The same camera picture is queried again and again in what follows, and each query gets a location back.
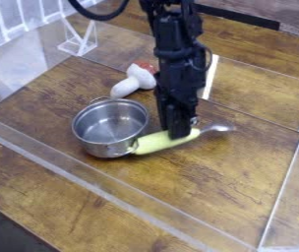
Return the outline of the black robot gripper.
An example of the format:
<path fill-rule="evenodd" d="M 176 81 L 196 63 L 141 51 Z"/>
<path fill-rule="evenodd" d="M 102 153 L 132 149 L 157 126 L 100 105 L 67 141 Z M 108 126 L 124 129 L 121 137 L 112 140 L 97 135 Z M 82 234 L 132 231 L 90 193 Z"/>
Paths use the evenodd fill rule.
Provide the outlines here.
<path fill-rule="evenodd" d="M 138 0 L 154 36 L 158 86 L 174 98 L 196 98 L 204 87 L 207 47 L 193 0 Z"/>

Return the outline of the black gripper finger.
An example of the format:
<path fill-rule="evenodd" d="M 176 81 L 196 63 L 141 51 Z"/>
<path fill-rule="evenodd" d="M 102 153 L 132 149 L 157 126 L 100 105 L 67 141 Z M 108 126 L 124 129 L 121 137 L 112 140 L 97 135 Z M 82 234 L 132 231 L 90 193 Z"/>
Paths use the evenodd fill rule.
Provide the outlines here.
<path fill-rule="evenodd" d="M 172 95 L 156 93 L 156 104 L 160 118 L 160 125 L 168 131 L 170 140 L 180 139 L 189 135 L 191 121 L 195 118 L 197 98 L 195 95 Z"/>

